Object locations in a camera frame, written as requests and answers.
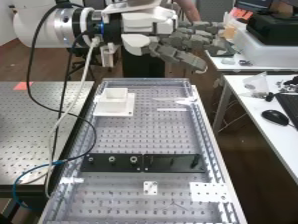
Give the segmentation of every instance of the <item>robotic arm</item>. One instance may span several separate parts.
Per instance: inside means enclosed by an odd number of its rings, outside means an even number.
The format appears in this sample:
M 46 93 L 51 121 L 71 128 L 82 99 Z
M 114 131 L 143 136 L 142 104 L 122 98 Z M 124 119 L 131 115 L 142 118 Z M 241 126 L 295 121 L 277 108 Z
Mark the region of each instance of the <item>robotic arm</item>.
M 58 2 L 14 0 L 19 12 L 14 21 L 15 31 L 27 46 L 31 46 L 42 17 Z M 180 24 L 176 12 L 162 7 L 162 3 L 163 0 L 115 0 L 104 10 L 58 9 L 43 25 L 36 47 L 70 48 L 78 36 L 88 31 L 90 35 L 79 41 L 78 47 L 90 47 L 91 39 L 99 36 L 106 67 L 114 66 L 112 56 L 124 44 L 135 55 L 151 53 L 168 62 L 183 63 L 195 71 L 204 71 L 205 61 L 185 50 L 225 50 L 216 36 L 221 25 L 207 22 Z

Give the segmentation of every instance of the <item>blue cable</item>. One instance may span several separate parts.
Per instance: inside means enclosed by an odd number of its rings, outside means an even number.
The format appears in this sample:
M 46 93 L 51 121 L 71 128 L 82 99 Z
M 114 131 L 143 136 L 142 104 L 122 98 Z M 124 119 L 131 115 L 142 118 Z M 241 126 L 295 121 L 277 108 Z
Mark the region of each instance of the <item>blue cable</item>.
M 104 35 L 104 33 L 106 33 L 106 24 L 104 24 L 104 21 L 102 21 L 102 23 L 100 23 L 100 28 L 102 28 L 102 35 Z
M 67 161 L 64 161 L 64 160 L 58 160 L 56 162 L 54 162 L 54 166 L 62 165 L 62 164 L 66 163 L 66 162 L 67 162 Z M 40 169 L 40 168 L 43 168 L 43 167 L 47 167 L 47 166 L 50 166 L 50 164 L 40 165 L 40 166 L 32 168 L 31 170 L 27 170 L 27 171 L 26 171 L 26 172 L 17 178 L 17 181 L 15 181 L 15 183 L 14 183 L 14 185 L 13 185 L 13 198 L 14 198 L 14 200 L 17 201 L 17 203 L 18 203 L 23 208 L 27 208 L 27 209 L 30 209 L 30 210 L 38 210 L 38 209 L 34 209 L 34 208 L 31 208 L 30 206 L 27 206 L 27 205 L 25 205 L 25 204 L 22 203 L 22 201 L 21 201 L 18 195 L 17 195 L 17 185 L 18 185 L 21 179 L 22 179 L 28 173 L 31 173 L 32 171 L 35 171 L 35 170 L 38 170 L 38 169 Z

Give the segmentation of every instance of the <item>keyboard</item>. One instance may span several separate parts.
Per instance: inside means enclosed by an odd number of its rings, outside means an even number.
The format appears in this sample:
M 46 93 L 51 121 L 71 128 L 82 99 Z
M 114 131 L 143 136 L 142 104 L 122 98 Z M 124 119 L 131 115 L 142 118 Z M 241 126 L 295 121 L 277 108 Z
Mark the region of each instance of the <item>keyboard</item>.
M 298 130 L 298 95 L 279 93 L 276 97 Z

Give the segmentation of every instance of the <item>person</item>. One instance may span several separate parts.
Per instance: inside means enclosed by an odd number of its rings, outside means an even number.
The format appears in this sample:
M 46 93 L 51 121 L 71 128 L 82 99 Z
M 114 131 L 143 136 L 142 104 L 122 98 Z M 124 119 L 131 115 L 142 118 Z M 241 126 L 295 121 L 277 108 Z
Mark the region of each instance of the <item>person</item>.
M 175 0 L 191 22 L 200 21 L 200 13 L 192 0 Z M 132 55 L 126 48 L 123 51 L 123 74 L 126 78 L 164 78 L 166 62 L 150 54 Z

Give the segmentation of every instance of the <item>black metal bracket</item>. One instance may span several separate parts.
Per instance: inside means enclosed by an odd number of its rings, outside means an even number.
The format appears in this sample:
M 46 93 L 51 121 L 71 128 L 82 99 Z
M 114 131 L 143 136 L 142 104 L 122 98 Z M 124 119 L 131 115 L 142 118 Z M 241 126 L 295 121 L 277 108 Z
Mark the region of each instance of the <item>black metal bracket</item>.
M 146 154 L 144 172 L 151 173 L 204 173 L 200 154 Z
M 200 154 L 92 153 L 82 172 L 204 173 L 205 169 Z
M 92 153 L 83 161 L 83 172 L 142 172 L 143 154 Z

